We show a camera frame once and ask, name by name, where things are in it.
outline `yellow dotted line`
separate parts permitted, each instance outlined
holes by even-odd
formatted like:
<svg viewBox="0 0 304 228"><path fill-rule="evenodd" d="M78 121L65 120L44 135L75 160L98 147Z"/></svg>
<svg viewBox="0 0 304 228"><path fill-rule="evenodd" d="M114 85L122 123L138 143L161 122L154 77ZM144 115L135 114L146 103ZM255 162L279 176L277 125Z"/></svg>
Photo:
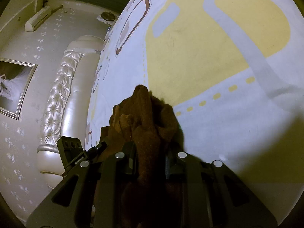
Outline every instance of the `yellow dotted line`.
<svg viewBox="0 0 304 228"><path fill-rule="evenodd" d="M255 78L254 78L253 76L246 79L246 83L247 83L247 84L251 84L251 83L254 82L254 81L255 81ZM233 85L233 86L229 87L228 90L229 90L229 92L233 92L233 91L237 90L237 87L238 87L237 85ZM216 94L213 95L213 99L214 99L214 100L216 100L216 99L218 99L218 98L220 98L220 97L221 97L221 94L220 94L220 93L216 93ZM202 101L202 102L199 103L199 106L204 106L206 103L207 103L207 101L204 100L204 101ZM193 107L192 107L192 106L190 106L190 107L188 107L188 108L186 109L186 111L188 111L188 112L190 112L190 111L192 111L192 110L193 110ZM176 112L175 115L176 115L176 116L180 116L180 115L181 115L181 112Z"/></svg>

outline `patterned wallpaper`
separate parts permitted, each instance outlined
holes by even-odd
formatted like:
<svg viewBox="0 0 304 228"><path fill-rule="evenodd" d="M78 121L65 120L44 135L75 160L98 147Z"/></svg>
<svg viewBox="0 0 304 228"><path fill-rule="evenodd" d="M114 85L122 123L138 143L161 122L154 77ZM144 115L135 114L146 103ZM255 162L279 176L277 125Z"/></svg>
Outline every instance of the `patterned wallpaper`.
<svg viewBox="0 0 304 228"><path fill-rule="evenodd" d="M44 107L57 68L71 41L82 35L104 39L108 27L96 17L64 7L35 32L25 32L24 27L16 30L0 50L0 57L38 64L19 120L0 114L0 192L21 220L27 220L49 193L43 175L37 170L36 150Z"/></svg>

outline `brown cloth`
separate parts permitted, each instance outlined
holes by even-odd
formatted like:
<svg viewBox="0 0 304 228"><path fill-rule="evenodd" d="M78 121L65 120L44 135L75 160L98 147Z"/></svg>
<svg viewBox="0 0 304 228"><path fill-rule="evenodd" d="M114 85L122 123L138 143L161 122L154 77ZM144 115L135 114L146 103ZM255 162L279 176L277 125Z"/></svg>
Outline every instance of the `brown cloth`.
<svg viewBox="0 0 304 228"><path fill-rule="evenodd" d="M101 128L100 141L108 147L99 161L133 141L138 154L139 177L129 182L121 197L122 227L176 227L180 216L179 184L165 183L165 153L178 122L173 108L139 85L133 95L113 107L110 126Z"/></svg>

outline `bed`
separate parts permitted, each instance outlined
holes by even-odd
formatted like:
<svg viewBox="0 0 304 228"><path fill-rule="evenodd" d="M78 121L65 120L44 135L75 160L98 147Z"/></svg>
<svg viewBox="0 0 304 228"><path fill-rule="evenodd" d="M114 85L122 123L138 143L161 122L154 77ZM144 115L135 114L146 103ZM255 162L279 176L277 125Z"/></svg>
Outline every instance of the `bed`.
<svg viewBox="0 0 304 228"><path fill-rule="evenodd" d="M51 188L62 181L64 167L57 148L61 136L86 138L90 91L104 41L84 35L72 41L63 53L46 103L37 148L37 166Z"/></svg>
<svg viewBox="0 0 304 228"><path fill-rule="evenodd" d="M143 84L173 106L184 150L224 162L281 223L304 189L303 48L294 0L130 0L101 51L83 147Z"/></svg>

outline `yellow pattern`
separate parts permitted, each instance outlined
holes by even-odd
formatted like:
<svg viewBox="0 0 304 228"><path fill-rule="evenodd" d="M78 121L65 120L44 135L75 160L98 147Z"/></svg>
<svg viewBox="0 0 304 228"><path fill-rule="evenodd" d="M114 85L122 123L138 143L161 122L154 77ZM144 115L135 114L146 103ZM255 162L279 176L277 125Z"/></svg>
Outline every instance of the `yellow pattern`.
<svg viewBox="0 0 304 228"><path fill-rule="evenodd" d="M175 106L248 68L225 31L203 10L204 0L167 0L146 34L149 89ZM153 24L174 2L180 13L154 38Z"/></svg>
<svg viewBox="0 0 304 228"><path fill-rule="evenodd" d="M204 100L204 101L199 103L199 106L204 106L205 104L206 104L206 101Z"/></svg>
<svg viewBox="0 0 304 228"><path fill-rule="evenodd" d="M237 85L233 85L233 86L229 87L229 92L235 91L237 89L237 87L238 87Z"/></svg>
<svg viewBox="0 0 304 228"><path fill-rule="evenodd" d="M250 84L254 81L255 81L255 78L253 76L246 79L246 83L248 83L248 84Z"/></svg>
<svg viewBox="0 0 304 228"><path fill-rule="evenodd" d="M213 99L218 99L221 97L221 94L220 93L216 93L213 95Z"/></svg>
<svg viewBox="0 0 304 228"><path fill-rule="evenodd" d="M288 20L272 1L215 0L215 4L245 31L265 57L278 52L289 41Z"/></svg>
<svg viewBox="0 0 304 228"><path fill-rule="evenodd" d="M91 111L91 120L93 120L94 115L95 115L96 104L97 104L97 97L98 97L98 88L99 88L99 86L96 87L96 90L95 90L95 92L92 95L93 99L94 99L94 106L93 106L92 111Z"/></svg>

